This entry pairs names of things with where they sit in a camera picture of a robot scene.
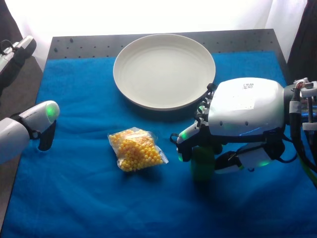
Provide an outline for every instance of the blue cloth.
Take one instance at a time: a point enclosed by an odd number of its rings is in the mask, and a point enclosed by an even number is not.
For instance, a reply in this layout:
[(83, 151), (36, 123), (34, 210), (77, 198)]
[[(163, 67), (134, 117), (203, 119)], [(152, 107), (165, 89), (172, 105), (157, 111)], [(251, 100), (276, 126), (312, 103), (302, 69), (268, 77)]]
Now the blue cloth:
[[(263, 77), (286, 85), (273, 52), (213, 57), (217, 84)], [(114, 60), (47, 62), (37, 102), (60, 106), (55, 140), (47, 152), (36, 142), (24, 151), (3, 238), (317, 236), (316, 190), (299, 160), (195, 184), (190, 164), (178, 161), (169, 142), (193, 122), (193, 108), (153, 113), (133, 105), (115, 86)], [(133, 126), (158, 135), (167, 165), (133, 175), (117, 167), (107, 134)], [(286, 147), (283, 158), (290, 159), (294, 149)]]

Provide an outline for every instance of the plastic bag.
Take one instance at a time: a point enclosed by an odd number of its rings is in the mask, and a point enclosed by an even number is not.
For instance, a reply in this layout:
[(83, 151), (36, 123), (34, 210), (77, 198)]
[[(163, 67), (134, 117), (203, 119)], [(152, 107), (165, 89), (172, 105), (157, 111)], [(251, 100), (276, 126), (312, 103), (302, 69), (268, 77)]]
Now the plastic bag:
[(166, 155), (155, 145), (151, 132), (133, 127), (108, 135), (108, 139), (117, 155), (119, 168), (125, 172), (168, 163)]

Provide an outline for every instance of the gray floor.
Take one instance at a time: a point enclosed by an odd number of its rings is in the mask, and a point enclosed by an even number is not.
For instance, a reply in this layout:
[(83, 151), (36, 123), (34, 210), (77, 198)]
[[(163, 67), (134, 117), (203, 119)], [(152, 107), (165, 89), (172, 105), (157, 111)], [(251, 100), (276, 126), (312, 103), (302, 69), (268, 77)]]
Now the gray floor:
[[(0, 120), (33, 106), (43, 73), (34, 57), (26, 60), (16, 80), (0, 97)], [(19, 157), (0, 165), (0, 226), (2, 227)]]

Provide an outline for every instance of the white curtain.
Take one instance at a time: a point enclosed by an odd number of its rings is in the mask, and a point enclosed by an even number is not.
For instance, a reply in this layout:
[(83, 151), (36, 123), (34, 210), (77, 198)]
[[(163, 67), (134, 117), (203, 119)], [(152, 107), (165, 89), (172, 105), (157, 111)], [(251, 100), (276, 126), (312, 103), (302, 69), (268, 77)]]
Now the white curtain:
[(273, 28), (288, 60), (307, 0), (5, 0), (44, 69), (53, 36)]

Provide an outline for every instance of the round plate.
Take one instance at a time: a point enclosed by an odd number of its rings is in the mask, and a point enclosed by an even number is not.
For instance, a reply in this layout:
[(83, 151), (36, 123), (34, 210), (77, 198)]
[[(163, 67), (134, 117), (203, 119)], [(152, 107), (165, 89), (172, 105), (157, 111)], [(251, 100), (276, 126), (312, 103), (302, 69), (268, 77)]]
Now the round plate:
[(215, 64), (209, 51), (184, 36), (157, 34), (126, 46), (113, 66), (121, 93), (133, 103), (169, 111), (198, 100), (212, 83)]

